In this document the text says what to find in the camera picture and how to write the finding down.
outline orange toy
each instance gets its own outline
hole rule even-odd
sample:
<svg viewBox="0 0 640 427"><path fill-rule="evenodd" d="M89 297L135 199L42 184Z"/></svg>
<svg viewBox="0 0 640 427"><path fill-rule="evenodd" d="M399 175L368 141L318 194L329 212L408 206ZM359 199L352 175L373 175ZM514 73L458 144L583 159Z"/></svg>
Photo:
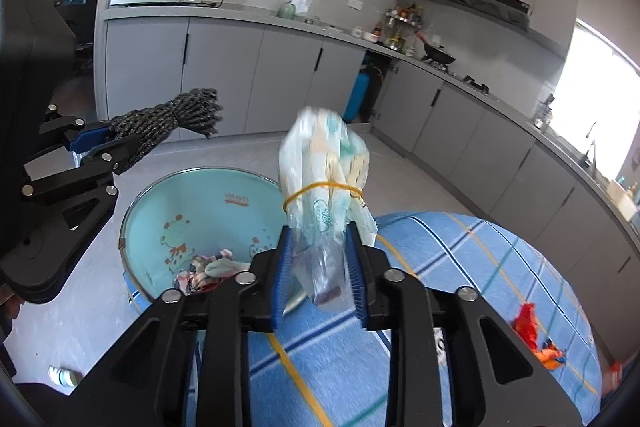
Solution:
<svg viewBox="0 0 640 427"><path fill-rule="evenodd" d="M547 339L542 344L542 349L538 349L538 325L536 323L536 305L525 302L520 308L520 313L512 323L515 332L520 336L529 349L533 351L542 364L550 371L561 367L566 363L564 353L551 339Z"/></svg>

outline light switch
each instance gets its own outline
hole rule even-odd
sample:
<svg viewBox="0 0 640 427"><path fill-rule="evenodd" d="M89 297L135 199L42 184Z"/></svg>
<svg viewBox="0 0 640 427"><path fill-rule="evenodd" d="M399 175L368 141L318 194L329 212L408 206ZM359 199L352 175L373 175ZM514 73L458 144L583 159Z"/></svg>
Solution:
<svg viewBox="0 0 640 427"><path fill-rule="evenodd" d="M362 1L358 0L349 0L347 6L351 8L355 8L356 10L362 10Z"/></svg>

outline blue cylinder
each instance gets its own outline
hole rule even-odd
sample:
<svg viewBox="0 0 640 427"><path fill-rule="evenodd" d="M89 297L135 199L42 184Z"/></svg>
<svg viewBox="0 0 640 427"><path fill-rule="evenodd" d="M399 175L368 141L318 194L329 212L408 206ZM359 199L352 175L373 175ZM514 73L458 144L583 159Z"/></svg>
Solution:
<svg viewBox="0 0 640 427"><path fill-rule="evenodd" d="M358 111L364 100L364 95L367 92L367 87L369 87L369 81L370 78L367 73L359 73L356 77L356 83L353 85L347 109L342 117L345 122L350 122L358 115Z"/></svg>

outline floor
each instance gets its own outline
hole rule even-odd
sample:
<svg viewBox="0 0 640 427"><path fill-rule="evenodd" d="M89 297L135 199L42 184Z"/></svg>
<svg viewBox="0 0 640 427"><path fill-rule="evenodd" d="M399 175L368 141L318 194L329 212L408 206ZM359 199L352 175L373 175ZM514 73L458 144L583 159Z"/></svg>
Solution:
<svg viewBox="0 0 640 427"><path fill-rule="evenodd" d="M365 199L374 216L400 210L470 212L427 174L370 134ZM120 192L113 217L78 262L62 292L42 305L25 304L6 340L18 373L16 382L49 383L47 365L86 374L135 320L127 304L118 229L131 201L149 184L171 172L197 166L237 167L277 178L280 136L218 138L162 144L116 179ZM65 150L27 166L40 178L71 168Z"/></svg>

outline gray braided rope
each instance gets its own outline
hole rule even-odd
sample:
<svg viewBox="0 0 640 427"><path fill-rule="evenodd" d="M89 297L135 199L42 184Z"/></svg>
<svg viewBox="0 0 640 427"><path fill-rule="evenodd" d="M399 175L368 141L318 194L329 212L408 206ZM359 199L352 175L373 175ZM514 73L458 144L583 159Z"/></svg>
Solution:
<svg viewBox="0 0 640 427"><path fill-rule="evenodd" d="M192 89L176 96L171 102L161 103L149 109L130 111L111 119L114 140L132 134L142 137L140 147L129 161L114 170L122 174L163 142L174 129L182 127L211 138L218 131L216 123L222 120L217 113L218 93L215 89Z"/></svg>

